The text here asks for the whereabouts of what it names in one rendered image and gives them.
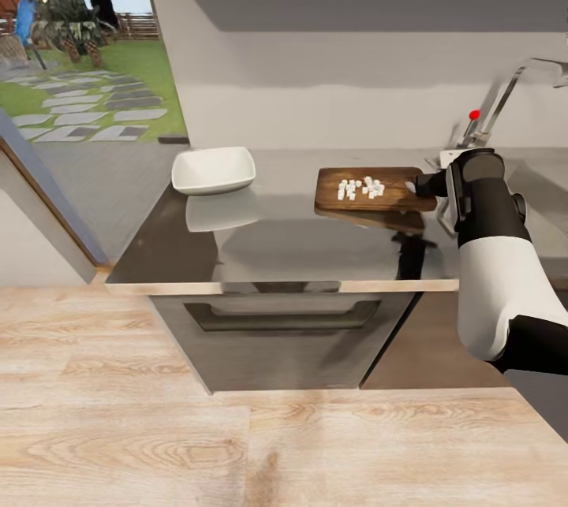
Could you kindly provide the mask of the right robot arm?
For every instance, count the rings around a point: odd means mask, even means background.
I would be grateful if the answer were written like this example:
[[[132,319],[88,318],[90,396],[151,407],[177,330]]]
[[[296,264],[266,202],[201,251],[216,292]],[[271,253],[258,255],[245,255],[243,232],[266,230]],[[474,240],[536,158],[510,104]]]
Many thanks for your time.
[[[525,228],[494,148],[441,151],[417,196],[449,198],[458,235],[458,336],[488,361],[568,443],[568,312]]]

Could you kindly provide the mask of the cutting board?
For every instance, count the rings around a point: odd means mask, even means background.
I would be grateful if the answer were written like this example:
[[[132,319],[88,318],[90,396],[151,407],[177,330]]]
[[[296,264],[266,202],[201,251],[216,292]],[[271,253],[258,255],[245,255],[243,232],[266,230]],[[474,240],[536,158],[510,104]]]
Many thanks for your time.
[[[409,192],[406,182],[416,186],[416,178],[423,171],[416,167],[368,167],[368,168],[322,168],[319,170],[315,205],[319,209],[346,209],[367,211],[434,211],[438,205],[435,196],[417,196]],[[370,182],[379,180],[384,186],[383,193],[372,195],[362,192]],[[355,182],[353,197],[342,192],[339,197],[339,185],[343,182]]]

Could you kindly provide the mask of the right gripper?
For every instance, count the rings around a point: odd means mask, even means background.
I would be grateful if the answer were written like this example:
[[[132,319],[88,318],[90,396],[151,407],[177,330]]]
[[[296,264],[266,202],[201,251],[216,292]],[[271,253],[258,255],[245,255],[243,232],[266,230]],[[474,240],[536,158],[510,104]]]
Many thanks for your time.
[[[439,173],[430,174],[420,174],[416,178],[415,191],[417,196],[439,196],[441,198],[448,197],[448,193],[445,192],[439,183],[441,175],[446,172],[446,170],[440,171]]]

